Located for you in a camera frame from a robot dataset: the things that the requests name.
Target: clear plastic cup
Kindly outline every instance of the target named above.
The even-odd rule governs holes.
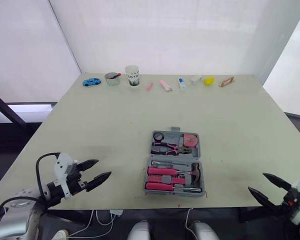
[[[129,65],[125,67],[125,73],[131,86],[138,86],[139,79],[139,67],[136,65]]]

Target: blue toy car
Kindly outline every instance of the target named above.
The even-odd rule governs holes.
[[[87,80],[83,80],[82,85],[83,86],[91,86],[91,85],[98,85],[101,83],[101,80],[99,78],[89,78]]]

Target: metal bracket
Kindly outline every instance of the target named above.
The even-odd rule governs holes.
[[[224,81],[222,81],[222,83],[219,85],[220,88],[223,88],[224,86],[227,86],[229,85],[230,83],[233,83],[235,80],[234,80],[234,77],[230,77]]]
[[[77,163],[78,161],[72,159],[67,153],[60,153],[54,165],[53,171],[56,176],[54,184],[61,186],[65,199],[68,199],[71,196],[67,185],[67,176],[73,172]]]

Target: black cable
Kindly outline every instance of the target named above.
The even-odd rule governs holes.
[[[50,153],[47,153],[45,155],[42,155],[41,157],[38,158],[38,160],[35,163],[36,181],[37,181],[37,184],[38,184],[38,188],[39,188],[39,192],[40,192],[40,196],[42,198],[42,201],[46,205],[47,205],[47,199],[46,199],[46,196],[45,196],[44,191],[42,189],[42,184],[41,184],[41,179],[40,179],[40,172],[39,172],[39,163],[40,163],[41,159],[43,159],[47,156],[52,156],[52,155],[54,155],[56,158],[58,158],[59,155],[60,155],[60,152],[50,152]]]
[[[35,198],[35,197],[30,197],[30,196],[15,196],[15,197],[11,197],[5,201],[3,201],[3,203],[0,204],[0,212],[2,211],[2,209],[4,208],[5,204],[7,204],[10,201],[13,200],[31,200],[31,201],[35,201],[37,203],[42,204],[43,206],[47,206],[45,202],[43,202],[41,199],[39,198]]]

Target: yellow egg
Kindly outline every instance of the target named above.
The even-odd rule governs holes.
[[[215,81],[215,78],[210,76],[204,79],[204,85],[209,86],[211,84],[213,84]]]

